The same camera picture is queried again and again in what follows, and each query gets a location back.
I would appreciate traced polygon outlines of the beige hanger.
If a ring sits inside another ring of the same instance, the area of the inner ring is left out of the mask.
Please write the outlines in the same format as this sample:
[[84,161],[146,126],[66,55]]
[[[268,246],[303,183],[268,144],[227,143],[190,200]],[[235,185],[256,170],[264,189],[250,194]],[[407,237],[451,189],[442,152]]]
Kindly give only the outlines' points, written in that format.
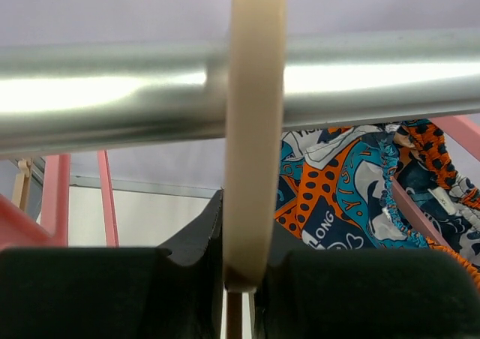
[[242,293],[263,279],[283,122],[286,0],[232,0],[226,100],[223,279],[226,337],[242,337]]
[[13,186],[12,203],[22,211],[26,211],[30,185],[32,180],[32,159],[26,158],[18,162],[19,172]]

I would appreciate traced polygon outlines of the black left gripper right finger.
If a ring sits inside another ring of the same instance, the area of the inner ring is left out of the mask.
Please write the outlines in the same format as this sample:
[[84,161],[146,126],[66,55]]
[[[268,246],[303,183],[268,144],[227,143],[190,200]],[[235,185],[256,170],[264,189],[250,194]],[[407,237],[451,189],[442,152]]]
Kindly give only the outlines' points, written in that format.
[[314,250],[274,226],[255,338],[477,338],[479,291],[432,249]]

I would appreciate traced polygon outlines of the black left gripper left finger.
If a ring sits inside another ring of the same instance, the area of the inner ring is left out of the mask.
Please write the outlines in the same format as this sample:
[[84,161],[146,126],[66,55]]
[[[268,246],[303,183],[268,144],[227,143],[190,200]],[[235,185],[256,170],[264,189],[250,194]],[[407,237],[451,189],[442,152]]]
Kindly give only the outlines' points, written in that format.
[[219,338],[223,194],[157,247],[1,252],[3,338]]

